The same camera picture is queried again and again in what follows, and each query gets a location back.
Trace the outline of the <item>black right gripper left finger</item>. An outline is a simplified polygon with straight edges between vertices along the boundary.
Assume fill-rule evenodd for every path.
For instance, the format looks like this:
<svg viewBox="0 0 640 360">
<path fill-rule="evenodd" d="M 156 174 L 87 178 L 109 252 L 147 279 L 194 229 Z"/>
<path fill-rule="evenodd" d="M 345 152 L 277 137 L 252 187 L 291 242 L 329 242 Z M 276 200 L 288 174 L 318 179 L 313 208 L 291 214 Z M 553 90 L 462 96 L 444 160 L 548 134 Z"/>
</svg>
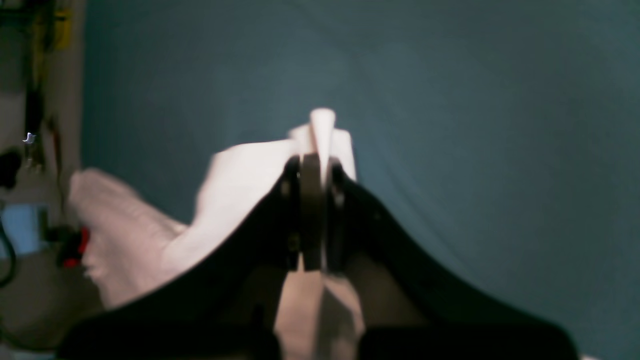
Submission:
<svg viewBox="0 0 640 360">
<path fill-rule="evenodd" d="M 74 326 L 60 360 L 281 360 L 273 327 L 298 267 L 298 171 L 275 185 L 229 239 L 160 289 Z"/>
</svg>

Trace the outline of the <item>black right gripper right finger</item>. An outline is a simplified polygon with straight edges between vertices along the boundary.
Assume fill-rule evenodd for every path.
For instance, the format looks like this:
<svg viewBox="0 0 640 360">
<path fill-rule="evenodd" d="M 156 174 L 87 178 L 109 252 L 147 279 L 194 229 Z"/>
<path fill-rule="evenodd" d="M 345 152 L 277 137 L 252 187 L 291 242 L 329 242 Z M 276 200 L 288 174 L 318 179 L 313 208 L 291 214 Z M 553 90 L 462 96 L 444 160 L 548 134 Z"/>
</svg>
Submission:
<svg viewBox="0 0 640 360">
<path fill-rule="evenodd" d="M 462 280 L 370 192 L 328 166 L 326 264 L 359 292 L 359 360 L 578 360 L 566 330 Z"/>
</svg>

